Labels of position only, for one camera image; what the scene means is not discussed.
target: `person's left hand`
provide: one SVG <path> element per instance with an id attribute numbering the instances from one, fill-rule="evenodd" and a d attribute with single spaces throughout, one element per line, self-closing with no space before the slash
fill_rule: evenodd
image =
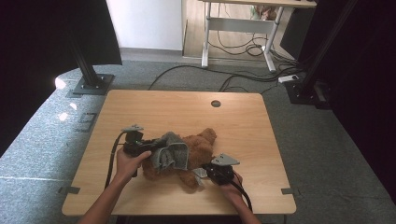
<path id="1" fill-rule="evenodd" d="M 150 155 L 151 151 L 145 151 L 138 157 L 133 158 L 126 154 L 123 148 L 120 148 L 117 151 L 117 172 L 114 178 L 119 178 L 124 184 L 128 183 L 134 172 L 140 167 L 142 160 Z"/>

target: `gray carpet floor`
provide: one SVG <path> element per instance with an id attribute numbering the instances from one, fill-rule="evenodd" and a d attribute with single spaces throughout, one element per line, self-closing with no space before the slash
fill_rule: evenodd
<path id="1" fill-rule="evenodd" d="M 177 65 L 181 63 L 124 61 L 123 66 L 95 66 L 95 70 L 115 75 L 110 89 L 147 90 L 157 76 Z M 260 67 L 211 65 L 210 69 L 271 76 Z M 229 76 L 177 68 L 151 89 L 218 91 Z M 59 76 L 65 87 L 37 110 L 0 159 L 0 223 L 78 220 L 62 214 L 65 195 L 59 189 L 71 185 L 90 138 L 92 114 L 100 112 L 106 98 L 65 97 L 80 78 L 79 70 Z M 234 88 L 228 91 L 268 90 L 262 97 L 297 204 L 287 223 L 396 223 L 395 204 L 331 110 L 292 105 L 284 86 L 274 82 L 235 78 L 230 86 Z M 259 217 L 263 223 L 283 222 L 282 216 Z"/>

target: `teddy bear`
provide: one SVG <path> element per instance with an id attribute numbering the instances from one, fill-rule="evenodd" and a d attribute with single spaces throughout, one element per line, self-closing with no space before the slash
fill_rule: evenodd
<path id="1" fill-rule="evenodd" d="M 144 177 L 148 180 L 158 180 L 169 175 L 177 174 L 187 187 L 197 189 L 199 183 L 192 170 L 211 162 L 213 159 L 213 144 L 216 138 L 216 133 L 211 128 L 206 128 L 196 135 L 180 137 L 188 148 L 187 169 L 175 169 L 173 166 L 169 166 L 160 171 L 154 167 L 152 160 L 147 158 L 142 161 Z"/>

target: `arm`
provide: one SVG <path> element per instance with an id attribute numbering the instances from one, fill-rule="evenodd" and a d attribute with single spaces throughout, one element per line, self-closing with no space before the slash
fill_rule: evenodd
<path id="1" fill-rule="evenodd" d="M 136 158 L 131 158 L 124 153 L 122 148 L 119 149 L 117 172 L 113 180 L 78 223 L 107 223 L 123 188 L 131 180 L 132 174 L 140 166 L 141 161 L 150 155 L 151 152 L 146 151 Z"/>
<path id="2" fill-rule="evenodd" d="M 242 186 L 242 176 L 235 173 L 235 177 L 233 178 L 233 182 Z M 253 214 L 252 211 L 245 204 L 242 199 L 242 194 L 236 189 L 233 185 L 221 185 L 220 186 L 222 193 L 225 198 L 231 203 L 231 205 L 235 208 L 238 215 L 241 217 L 241 220 L 244 224 L 261 224 L 261 222 L 257 219 L 257 217 Z"/>

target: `forearm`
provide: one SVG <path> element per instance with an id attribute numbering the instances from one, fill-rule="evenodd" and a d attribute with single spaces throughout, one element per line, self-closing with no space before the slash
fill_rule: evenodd
<path id="1" fill-rule="evenodd" d="M 123 181 L 114 178 L 78 223 L 107 223 L 124 186 Z"/>
<path id="2" fill-rule="evenodd" d="M 230 202 L 244 224 L 261 224 L 253 212 L 250 211 L 242 198 L 235 197 L 234 199 L 231 199 Z"/>

